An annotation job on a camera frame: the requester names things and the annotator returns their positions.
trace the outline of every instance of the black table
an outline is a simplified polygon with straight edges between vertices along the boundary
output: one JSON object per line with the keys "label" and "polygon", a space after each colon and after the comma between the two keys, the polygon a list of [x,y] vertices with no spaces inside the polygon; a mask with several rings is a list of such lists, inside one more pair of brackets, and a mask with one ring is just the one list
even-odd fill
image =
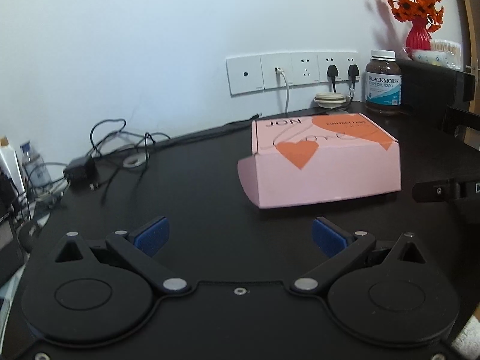
{"label": "black table", "polygon": [[[292,112],[311,115],[316,109]],[[44,228],[23,274],[10,312],[3,355],[8,360],[29,335],[21,319],[20,296],[41,269],[52,246],[68,231],[100,239],[134,229],[155,216],[170,222],[170,240],[155,256],[190,281],[291,281],[326,257],[311,241],[311,224],[325,216],[349,232],[368,230],[380,240],[404,232],[419,235],[460,298],[454,338],[480,300],[480,229],[464,226],[447,203],[416,203],[415,183],[476,172],[480,152],[412,117],[362,112],[400,143],[402,191],[345,202],[261,211],[247,199],[237,176],[237,161],[251,154],[246,128],[222,137],[159,150],[142,178],[120,171],[103,194],[69,190]],[[112,168],[99,164],[102,175]]]}

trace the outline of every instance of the pink box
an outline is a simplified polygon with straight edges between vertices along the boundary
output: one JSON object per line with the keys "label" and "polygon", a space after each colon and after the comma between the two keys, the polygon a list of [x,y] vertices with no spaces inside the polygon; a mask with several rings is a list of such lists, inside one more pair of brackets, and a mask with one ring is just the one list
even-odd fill
{"label": "pink box", "polygon": [[397,140],[362,114],[254,121],[251,148],[238,177],[260,208],[401,190]]}

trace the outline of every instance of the red vase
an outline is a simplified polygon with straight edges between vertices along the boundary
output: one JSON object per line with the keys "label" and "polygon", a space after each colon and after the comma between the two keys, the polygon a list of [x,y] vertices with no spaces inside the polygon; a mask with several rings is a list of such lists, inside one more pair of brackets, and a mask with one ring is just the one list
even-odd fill
{"label": "red vase", "polygon": [[423,17],[412,19],[412,29],[406,37],[405,46],[412,50],[430,50],[430,33],[427,31],[428,20]]}

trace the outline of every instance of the orange heart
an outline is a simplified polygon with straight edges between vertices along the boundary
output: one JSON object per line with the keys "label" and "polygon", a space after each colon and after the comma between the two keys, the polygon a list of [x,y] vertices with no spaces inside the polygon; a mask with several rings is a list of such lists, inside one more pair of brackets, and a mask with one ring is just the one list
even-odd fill
{"label": "orange heart", "polygon": [[318,149],[317,142],[301,140],[297,143],[279,142],[275,145],[277,150],[294,164],[298,169],[302,169]]}
{"label": "orange heart", "polygon": [[324,130],[379,143],[388,150],[393,139],[360,114],[315,116],[311,122]]}

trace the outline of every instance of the white wall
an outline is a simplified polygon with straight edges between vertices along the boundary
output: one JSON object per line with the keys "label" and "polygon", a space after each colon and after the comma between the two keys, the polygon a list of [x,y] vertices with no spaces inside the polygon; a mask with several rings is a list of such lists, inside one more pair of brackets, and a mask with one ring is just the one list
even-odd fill
{"label": "white wall", "polygon": [[[461,42],[456,0],[444,21],[434,37]],[[230,96],[226,57],[356,50],[362,71],[409,29],[384,0],[0,0],[0,134],[68,162],[106,117],[179,135],[276,114],[284,91]],[[324,90],[294,88],[290,110]]]}

